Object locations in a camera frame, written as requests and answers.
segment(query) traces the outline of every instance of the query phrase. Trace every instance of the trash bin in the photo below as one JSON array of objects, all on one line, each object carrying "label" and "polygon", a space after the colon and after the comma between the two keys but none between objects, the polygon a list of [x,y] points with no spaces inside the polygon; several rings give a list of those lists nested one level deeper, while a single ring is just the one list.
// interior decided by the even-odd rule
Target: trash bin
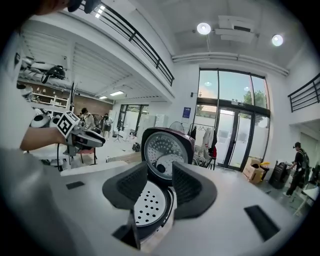
[{"label": "trash bin", "polygon": [[261,181],[263,181],[264,178],[265,178],[266,175],[267,175],[267,172],[270,170],[270,168],[268,168],[268,167],[263,167],[263,166],[260,166],[260,167],[261,167],[261,169],[264,170],[264,174],[263,174],[262,177],[261,177]]}]

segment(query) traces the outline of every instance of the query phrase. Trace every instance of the cardboard box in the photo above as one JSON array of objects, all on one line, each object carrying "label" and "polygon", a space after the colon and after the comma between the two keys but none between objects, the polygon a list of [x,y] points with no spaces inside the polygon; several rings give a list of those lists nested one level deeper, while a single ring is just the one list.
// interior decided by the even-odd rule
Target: cardboard box
[{"label": "cardboard box", "polygon": [[254,168],[252,165],[257,164],[260,166],[260,161],[257,159],[249,158],[245,164],[242,175],[246,178],[246,180],[252,184],[258,184],[261,180],[262,175],[264,174],[264,170],[259,168]]}]

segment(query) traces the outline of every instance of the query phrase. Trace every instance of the backpack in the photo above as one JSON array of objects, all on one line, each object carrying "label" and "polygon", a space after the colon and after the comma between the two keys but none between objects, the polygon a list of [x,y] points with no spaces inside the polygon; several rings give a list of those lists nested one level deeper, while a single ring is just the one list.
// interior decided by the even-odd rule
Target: backpack
[{"label": "backpack", "polygon": [[302,156],[303,156],[303,161],[302,161],[302,164],[301,164],[301,168],[305,169],[305,170],[310,169],[309,156],[307,155],[307,153],[303,149],[300,149],[299,153],[302,154]]},{"label": "backpack", "polygon": [[140,145],[139,145],[139,143],[134,143],[133,144],[133,146],[132,146],[132,150],[134,151],[134,152],[139,152],[140,151]]},{"label": "backpack", "polygon": [[310,161],[309,161],[309,156],[307,155],[307,153],[303,150],[300,149],[298,151],[300,154],[302,154],[303,156],[303,161],[301,164],[301,169],[305,170],[304,171],[304,184],[308,184],[309,181],[309,175],[310,175]]}]

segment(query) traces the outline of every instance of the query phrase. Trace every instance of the glass door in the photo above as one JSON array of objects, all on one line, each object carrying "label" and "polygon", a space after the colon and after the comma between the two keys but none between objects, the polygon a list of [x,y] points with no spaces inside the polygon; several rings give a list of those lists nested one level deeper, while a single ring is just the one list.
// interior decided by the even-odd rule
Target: glass door
[{"label": "glass door", "polygon": [[232,154],[228,163],[229,169],[239,171],[245,158],[250,138],[252,114],[237,110],[238,120]]},{"label": "glass door", "polygon": [[240,170],[250,139],[252,114],[234,108],[218,111],[217,151],[218,166]]},{"label": "glass door", "polygon": [[234,144],[233,130],[234,124],[237,123],[235,118],[237,118],[237,115],[234,109],[219,108],[215,148],[217,152],[216,163],[221,167],[228,167],[225,162],[230,157],[230,150],[232,150]]}]

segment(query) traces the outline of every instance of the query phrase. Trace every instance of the black pad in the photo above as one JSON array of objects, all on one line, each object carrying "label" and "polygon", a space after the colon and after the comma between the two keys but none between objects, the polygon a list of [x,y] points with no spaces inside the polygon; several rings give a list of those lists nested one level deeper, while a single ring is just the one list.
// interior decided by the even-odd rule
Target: black pad
[{"label": "black pad", "polygon": [[147,162],[141,162],[108,179],[102,186],[103,195],[114,207],[133,210],[147,184],[147,172]]},{"label": "black pad", "polygon": [[218,194],[211,180],[176,161],[172,163],[172,185],[177,197],[175,220],[201,216],[215,202]]},{"label": "black pad", "polygon": [[280,231],[277,225],[259,205],[246,207],[244,210],[264,241],[272,238]]}]

